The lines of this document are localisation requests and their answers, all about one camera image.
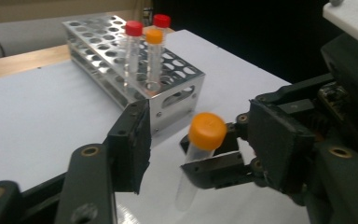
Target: orange cap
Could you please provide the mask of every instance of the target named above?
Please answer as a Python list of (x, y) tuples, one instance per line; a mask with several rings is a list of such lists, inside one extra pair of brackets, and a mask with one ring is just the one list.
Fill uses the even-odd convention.
[(149, 44), (162, 43), (162, 31), (157, 29), (150, 29), (146, 31), (146, 42)]
[(191, 121), (188, 140), (199, 149), (215, 150), (222, 145), (226, 132), (227, 126), (221, 118), (212, 113), (199, 113)]

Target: wall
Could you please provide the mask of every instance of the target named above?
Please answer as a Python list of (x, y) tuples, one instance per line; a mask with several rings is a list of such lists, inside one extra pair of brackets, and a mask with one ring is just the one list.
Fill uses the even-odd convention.
[(0, 0), (0, 50), (6, 56), (65, 44), (63, 21), (115, 14), (140, 20), (145, 0)]

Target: robotic hand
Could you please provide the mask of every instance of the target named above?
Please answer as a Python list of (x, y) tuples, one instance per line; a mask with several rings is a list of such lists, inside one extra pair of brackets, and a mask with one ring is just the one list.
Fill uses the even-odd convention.
[[(331, 74), (255, 97), (212, 158), (182, 166), (189, 180), (201, 189), (255, 182), (305, 205), (312, 224), (357, 224), (358, 42), (344, 34), (322, 53)], [(249, 164), (238, 138), (255, 151)]]

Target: centrifuge tube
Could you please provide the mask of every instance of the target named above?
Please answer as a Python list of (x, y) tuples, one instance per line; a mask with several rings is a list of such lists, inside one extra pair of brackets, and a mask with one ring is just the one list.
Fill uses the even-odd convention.
[(125, 30), (127, 39), (125, 42), (124, 73), (126, 77), (134, 76), (138, 72), (139, 44), (144, 26), (139, 21), (127, 21)]
[[(225, 122), (213, 113), (199, 113), (190, 124), (188, 140), (190, 145), (186, 153), (185, 163), (211, 158), (214, 150), (219, 148), (226, 136)], [(176, 193), (175, 206), (180, 211), (187, 210), (197, 193), (185, 174), (182, 174)]]
[(159, 78), (161, 76), (161, 54), (163, 33), (157, 29), (146, 31), (147, 42), (147, 85), (151, 91), (159, 89)]
[(168, 33), (168, 29), (171, 25), (171, 17), (164, 14), (156, 14), (153, 17), (153, 26), (155, 29), (162, 31), (162, 47), (165, 46), (165, 40)]

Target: red cap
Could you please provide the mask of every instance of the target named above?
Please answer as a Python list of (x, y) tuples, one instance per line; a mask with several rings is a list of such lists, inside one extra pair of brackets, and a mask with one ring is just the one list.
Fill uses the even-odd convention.
[(171, 17), (162, 14), (156, 14), (153, 19), (153, 25), (161, 28), (168, 28), (171, 25)]
[(141, 36), (144, 26), (139, 21), (127, 21), (126, 23), (126, 35)]

